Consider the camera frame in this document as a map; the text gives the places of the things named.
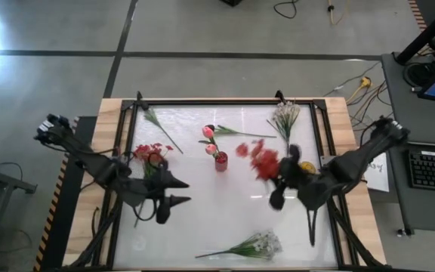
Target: concrete floor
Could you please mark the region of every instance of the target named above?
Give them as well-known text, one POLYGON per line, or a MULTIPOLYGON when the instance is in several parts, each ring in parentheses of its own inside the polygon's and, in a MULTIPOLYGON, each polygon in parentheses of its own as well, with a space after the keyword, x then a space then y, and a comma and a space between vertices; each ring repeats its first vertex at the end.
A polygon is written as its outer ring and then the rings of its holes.
MULTIPOLYGON (((293 20, 275 14, 277 2, 244 0, 228 8, 218 0, 140 0, 125 50, 320 54, 326 59, 329 54, 400 51, 419 33, 406 0, 351 0, 349 14, 338 26, 330 26, 324 0, 299 1, 293 20)), ((130 4, 0 1, 0 49, 115 51, 130 4)), ((334 4, 338 13, 344 9, 344 2, 334 4)), ((21 229, 31 236, 32 248, 0 254, 0 268, 32 270, 48 215, 62 155, 32 139, 36 128, 47 113, 95 116, 112 63, 113 57, 0 56, 0 162, 20 163, 25 179, 38 185, 35 195, 14 194, 0 231, 7 237, 0 246, 20 242, 21 234, 14 230, 21 229)), ((147 97, 269 97, 277 89, 289 96, 320 96, 374 63, 124 57, 112 97, 134 97, 136 90, 147 97)), ((367 75, 375 85, 384 80, 380 64, 367 75)), ((358 84, 350 82, 335 95, 348 97, 358 84)), ((382 97, 388 101, 386 94, 382 97)), ((389 106, 375 102, 367 119, 390 112, 389 106)), ((0 169, 17 174, 10 167, 0 169)), ((373 205, 389 264, 435 270, 435 233, 396 238, 397 204, 374 200, 373 205)))

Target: yellow cable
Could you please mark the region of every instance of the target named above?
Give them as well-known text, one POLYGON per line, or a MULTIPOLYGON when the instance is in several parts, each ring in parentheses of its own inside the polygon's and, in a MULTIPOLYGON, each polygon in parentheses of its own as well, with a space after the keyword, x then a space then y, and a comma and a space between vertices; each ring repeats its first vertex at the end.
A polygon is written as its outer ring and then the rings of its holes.
POLYGON ((368 87, 370 87, 370 86, 372 86, 372 81, 370 80, 370 78, 368 78, 368 77, 366 77, 366 76, 362 77, 362 83, 360 83, 360 86, 358 87, 358 89, 355 90, 355 92, 352 94, 352 96, 351 96, 350 98, 348 98, 347 101, 345 101, 345 103, 348 104, 348 102, 352 101, 352 99, 356 96, 356 94, 359 93, 359 91, 360 91, 362 88, 365 88, 365 87, 368 88, 368 87))
MULTIPOLYGON (((329 6, 332 5, 332 0, 329 0, 329 6)), ((350 5, 350 0, 347 0, 347 2, 345 2, 345 11, 343 14, 341 14, 340 19, 338 19, 337 22, 334 22, 333 20, 333 10, 330 10, 330 23, 332 23, 332 25, 336 26, 338 25, 338 23, 340 23, 340 21, 345 17, 345 14, 348 14, 348 7, 350 5)))

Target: small glass vase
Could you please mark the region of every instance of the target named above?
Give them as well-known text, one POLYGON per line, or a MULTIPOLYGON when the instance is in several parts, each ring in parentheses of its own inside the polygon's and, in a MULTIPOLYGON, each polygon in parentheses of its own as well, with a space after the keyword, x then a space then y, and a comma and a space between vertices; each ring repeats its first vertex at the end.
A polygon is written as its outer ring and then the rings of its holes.
POLYGON ((219 153, 217 153, 214 160, 215 160, 215 165, 216 165, 216 171, 218 171, 218 172, 226 171, 226 169, 227 169, 227 154, 225 152, 220 151, 219 153))

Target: white paper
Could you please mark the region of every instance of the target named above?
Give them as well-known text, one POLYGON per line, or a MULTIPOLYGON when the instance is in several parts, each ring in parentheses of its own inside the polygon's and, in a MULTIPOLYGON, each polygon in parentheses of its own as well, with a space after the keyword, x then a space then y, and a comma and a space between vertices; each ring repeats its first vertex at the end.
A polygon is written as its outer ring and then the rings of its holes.
POLYGON ((369 189, 380 190, 384 192, 389 191, 389 180, 387 176, 387 158, 385 153, 375 157, 369 163, 366 173, 364 174, 367 180, 367 187, 369 189))

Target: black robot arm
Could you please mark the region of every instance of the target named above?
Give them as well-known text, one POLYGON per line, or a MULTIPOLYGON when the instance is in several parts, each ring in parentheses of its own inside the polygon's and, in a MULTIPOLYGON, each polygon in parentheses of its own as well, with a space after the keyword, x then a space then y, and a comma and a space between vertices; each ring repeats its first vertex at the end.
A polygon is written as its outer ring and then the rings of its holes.
MULTIPOLYGON (((315 218, 318 208, 326 204, 332 196, 350 192, 360 182, 367 165, 376 156, 391 147, 404 144, 409 134, 408 129, 403 128, 396 121, 384 117, 373 122, 368 128, 371 127, 375 128, 368 142, 357 150, 348 151, 342 156, 336 156, 322 167, 319 175, 312 175, 298 165, 301 155, 297 146, 291 146, 291 156, 283 158, 280 162, 280 178, 273 180, 276 189, 270 196, 270 204, 274 209, 281 210, 285 202, 284 190, 286 188, 298 190, 298 199, 307 208, 307 211, 314 213, 311 221, 308 212, 310 243, 312 246, 315 243, 315 218)), ((381 265, 359 241, 350 225, 341 216, 335 202, 331 201, 331 204, 332 210, 329 210, 329 212, 340 224, 367 265, 381 265)))
POLYGON ((62 147, 61 151, 66 151, 77 158, 79 165, 94 178, 97 184, 104 189, 114 190, 122 201, 133 209, 145 199, 158 201, 159 207, 154 213, 159 224, 167 221, 172 206, 190 200, 189 197, 165 195, 167 188, 187 188, 189 185, 172 175, 168 170, 168 162, 163 158, 157 166, 154 166, 155 173, 148 179, 130 178, 132 171, 127 163, 119 158, 109 158, 95 153, 87 144, 75 138, 65 117, 48 115, 38 127, 35 139, 52 149, 55 148, 50 144, 62 147))

